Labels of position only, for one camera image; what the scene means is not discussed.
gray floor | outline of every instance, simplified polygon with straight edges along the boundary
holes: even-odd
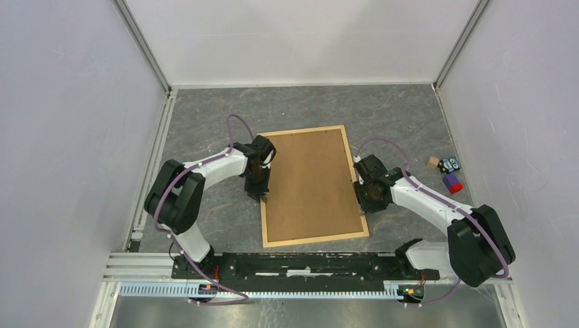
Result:
[[[448,286],[427,285],[427,300]],[[111,327],[506,327],[493,285],[462,286],[446,301],[422,308],[393,300],[254,299],[198,307],[183,298],[120,297]]]
[[[179,90],[163,151],[168,159],[195,161],[228,144],[225,117],[241,115],[254,133],[345,125],[354,153],[370,136],[396,140],[410,154],[408,170],[421,182],[449,195],[438,170],[425,166],[430,156],[455,156],[449,131],[430,85],[364,85],[330,87],[267,87]],[[236,141],[250,142],[245,127],[233,122]],[[369,144],[362,156],[375,154],[387,168],[399,166],[402,155],[380,143]],[[453,199],[471,203],[465,186]],[[222,252],[256,251],[393,251],[413,238],[445,241],[442,232],[396,205],[367,215],[369,238],[308,245],[262,247],[259,206],[243,192],[243,179],[230,178],[203,195],[197,222],[201,232]],[[166,252],[169,240],[146,223],[141,252]]]

gray marble floor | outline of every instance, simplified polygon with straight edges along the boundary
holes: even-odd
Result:
[[[352,154],[370,136],[396,140],[410,155],[408,171],[431,188],[449,195],[438,170],[425,166],[430,156],[455,156],[449,131],[430,85],[357,85],[179,90],[163,151],[168,159],[194,161],[228,144],[225,117],[241,115],[254,133],[345,125]],[[232,120],[236,141],[250,142],[245,127]],[[362,156],[375,154],[387,168],[402,155],[386,144],[371,143]],[[471,203],[465,189],[453,199]],[[442,232],[405,208],[390,206],[367,215],[369,238],[308,245],[262,247],[259,206],[243,192],[243,179],[230,178],[203,195],[197,222],[215,251],[393,251],[413,238],[444,241]],[[166,252],[169,240],[146,223],[141,252]]]

wooden frame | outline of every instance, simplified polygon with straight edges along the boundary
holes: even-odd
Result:
[[[356,173],[354,171],[354,164],[352,161],[352,154],[350,152],[350,144],[348,143],[348,138],[345,133],[344,125],[337,125],[337,126],[325,126],[320,128],[303,128],[299,130],[288,130],[288,131],[277,131],[277,132],[269,132],[269,133],[260,133],[264,137],[270,137],[274,135],[291,135],[297,133],[309,133],[309,132],[319,132],[319,131],[330,131],[330,130],[340,130],[342,140],[344,143],[344,149],[347,156],[347,160],[350,163],[350,174],[352,176],[352,181],[356,181]],[[305,243],[319,243],[324,241],[336,241],[341,239],[348,239],[348,238],[360,238],[360,237],[368,237],[370,235],[368,231],[368,225],[366,222],[366,216],[360,215],[360,220],[362,223],[362,231],[360,232],[351,232],[346,234],[334,234],[329,236],[319,236],[319,237],[311,237],[311,238],[300,238],[300,239],[292,239],[288,241],[268,241],[268,224],[266,220],[266,203],[262,200],[261,204],[261,212],[262,212],[262,238],[264,247],[279,247],[279,246],[288,246],[288,245],[301,245]]]

metal frame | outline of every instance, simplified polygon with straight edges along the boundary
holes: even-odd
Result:
[[[89,323],[90,328],[106,328],[111,326],[113,313],[119,297],[121,283],[103,282],[100,285],[98,298]]]
[[[456,41],[449,57],[442,66],[442,70],[440,70],[436,80],[434,80],[433,86],[435,88],[440,88],[440,86],[444,83],[444,80],[454,66],[457,58],[460,56],[464,46],[472,35],[472,31],[474,31],[475,27],[479,24],[479,21],[481,20],[481,17],[485,13],[490,2],[491,0],[479,0],[477,3],[475,10],[472,11],[468,21],[466,21],[466,25],[464,25],[464,28],[462,29],[462,32],[460,33],[460,36],[458,37],[458,40]]]
[[[159,82],[159,85],[165,92],[167,93],[170,92],[171,85],[169,84],[167,78],[163,74],[163,71],[161,70],[159,63],[155,59],[155,56],[153,55],[151,48],[149,47],[147,41],[145,40],[145,37],[143,36],[143,32],[141,32],[141,29],[139,29],[139,26],[135,21],[134,16],[131,14],[130,9],[128,8],[128,5],[126,4],[125,0],[113,0],[113,3],[115,4],[115,7],[119,11],[121,18],[123,18],[123,21],[127,26],[127,29],[132,35],[132,38],[135,40],[135,43],[139,47],[139,50],[143,54],[143,57],[149,64],[151,70],[153,71],[153,74],[155,75],[155,78]]]
[[[166,99],[165,105],[160,114],[159,124],[155,129],[155,137],[149,151],[149,160],[147,161],[147,166],[145,168],[143,183],[139,189],[139,194],[132,205],[130,214],[132,227],[128,228],[125,250],[129,249],[131,242],[140,242],[141,238],[143,238],[143,230],[145,229],[145,222],[148,216],[143,206],[145,198],[147,197],[147,192],[151,189],[155,176],[159,170],[167,132],[169,131],[169,124],[171,123],[171,116],[173,115],[173,107],[175,106],[177,92],[178,90],[171,91],[169,97]]]
[[[119,296],[131,297],[183,297],[184,292],[198,295],[198,286],[204,279],[172,279],[173,260],[168,254],[159,253],[111,253],[104,272],[103,283],[90,327],[109,327]],[[426,284],[451,285],[452,278],[427,281]],[[251,293],[252,298],[316,298],[316,299],[394,299],[388,290],[398,285],[415,285],[418,281],[384,281],[384,293]],[[507,328],[526,327],[518,294],[511,279],[489,279],[484,284],[494,285],[498,303]]]

white wall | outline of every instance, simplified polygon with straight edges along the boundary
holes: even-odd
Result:
[[[173,85],[432,82],[477,0],[127,0]]]
[[[0,327],[86,327],[164,94],[112,1],[4,1],[0,40]]]
[[[576,327],[579,3],[493,1],[445,84],[470,190],[496,207],[530,327]]]

